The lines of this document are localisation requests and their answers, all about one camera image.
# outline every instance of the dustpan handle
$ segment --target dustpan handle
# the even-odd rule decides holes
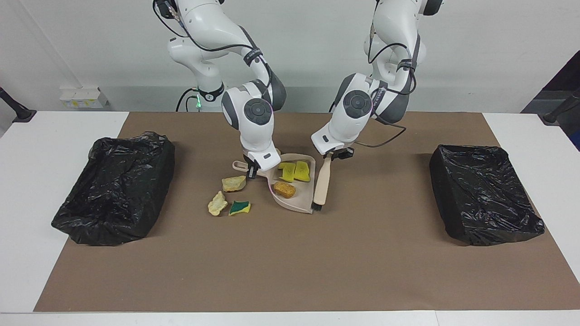
[[[231,167],[236,170],[236,171],[240,171],[240,172],[247,172],[248,171],[248,164],[246,162],[241,162],[241,161],[234,161],[231,164]],[[266,174],[264,174],[264,172],[262,170],[258,170],[257,173],[259,176],[263,177],[263,178],[268,178],[266,176]]]

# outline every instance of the yellow sponge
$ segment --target yellow sponge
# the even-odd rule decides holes
[[[287,165],[292,165],[293,163],[290,162],[282,162],[278,164],[278,170],[283,170]]]
[[[310,168],[308,167],[308,163],[298,161],[296,163],[296,169],[294,170],[294,179],[310,182]]]
[[[294,170],[296,170],[296,164],[285,163],[284,167],[282,168],[282,176],[280,179],[286,182],[294,182]]]
[[[274,183],[274,191],[286,198],[286,199],[290,199],[292,197],[294,197],[294,195],[296,194],[296,187],[294,187],[291,184],[282,182],[282,181],[278,181],[276,183]]]

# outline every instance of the cable strap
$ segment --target cable strap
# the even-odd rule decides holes
[[[204,92],[203,90],[200,90],[200,95],[203,96],[206,101],[213,102],[218,98],[218,96],[220,96],[223,93],[225,88],[226,87],[222,83],[221,87],[213,92],[208,93]]]
[[[252,62],[259,56],[263,55],[262,50],[259,48],[255,48],[251,50],[245,57],[244,62],[248,65],[248,67],[252,64]]]
[[[402,59],[401,62],[399,62],[398,66],[397,66],[397,71],[401,68],[415,70],[415,67],[413,67],[413,60],[412,59]]]

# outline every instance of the black stand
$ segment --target black stand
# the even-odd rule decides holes
[[[570,96],[564,103],[562,103],[554,111],[540,116],[545,125],[558,125],[558,116],[564,112],[568,112],[580,104],[580,89],[577,89],[572,96]]]
[[[16,118],[12,122],[28,122],[36,114],[36,110],[29,110],[24,105],[15,101],[2,87],[0,87],[0,99],[4,100],[16,112]]]

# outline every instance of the white wall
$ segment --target white wall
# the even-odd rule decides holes
[[[223,9],[288,87],[285,110],[325,111],[345,76],[370,73],[362,42],[374,3],[226,0]],[[78,81],[100,86],[115,110],[172,110],[195,85],[168,57],[172,34],[149,0],[0,6],[0,85],[29,107],[60,109],[59,88]],[[31,23],[21,19],[27,15]],[[579,27],[577,0],[447,0],[422,20],[427,60],[409,109],[519,112],[580,49]],[[238,57],[217,63],[228,85],[253,79]]]

